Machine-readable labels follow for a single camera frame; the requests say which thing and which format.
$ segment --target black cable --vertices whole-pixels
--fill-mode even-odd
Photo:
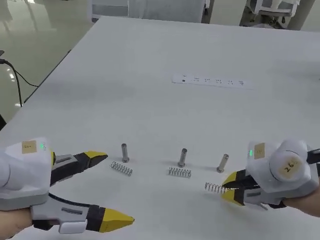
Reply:
[[[38,85],[34,85],[34,84],[28,82],[28,81],[24,78],[24,76],[22,76],[17,70],[16,70],[16,73],[19,74],[19,75],[22,77],[22,79],[23,79],[27,84],[29,84],[30,86],[36,87],[36,88],[39,87]]]
[[[14,73],[14,76],[15,76],[15,79],[16,79],[16,84],[18,86],[19,103],[20,103],[20,107],[22,107],[20,82],[19,82],[19,78],[18,78],[16,69],[14,68],[14,66],[10,62],[8,62],[7,60],[4,60],[4,59],[0,59],[0,64],[5,64],[5,65],[9,66],[13,70],[13,73]]]

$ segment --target hand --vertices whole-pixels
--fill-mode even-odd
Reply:
[[[320,186],[307,196],[287,198],[283,200],[283,203],[288,207],[299,209],[305,214],[320,217]]]
[[[16,235],[32,225],[29,208],[0,211],[0,240],[5,240]]]

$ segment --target white table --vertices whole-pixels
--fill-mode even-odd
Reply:
[[[15,239],[317,239],[319,219],[238,207],[204,185],[243,169],[251,140],[320,147],[319,42],[318,33],[101,18],[0,132],[0,146],[46,136],[57,154],[107,151],[105,162],[52,193],[135,222],[106,234],[29,228]],[[254,90],[174,84],[174,73],[249,80]],[[131,177],[110,168],[122,143]],[[182,148],[190,179],[166,175]]]

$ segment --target label sticker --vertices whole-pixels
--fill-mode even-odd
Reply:
[[[22,154],[32,154],[37,152],[37,141],[23,141],[22,142]]]
[[[295,174],[301,166],[301,161],[296,157],[290,157],[282,167],[279,168],[278,172],[281,176],[286,179],[290,179],[293,174]]]
[[[259,143],[254,146],[254,159],[263,159],[265,157],[265,143]]]

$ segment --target gray floor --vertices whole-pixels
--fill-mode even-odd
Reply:
[[[38,85],[92,25],[86,0],[0,0],[1,58]],[[34,87],[20,85],[23,101]],[[19,109],[13,72],[0,65],[0,115],[8,122]]]

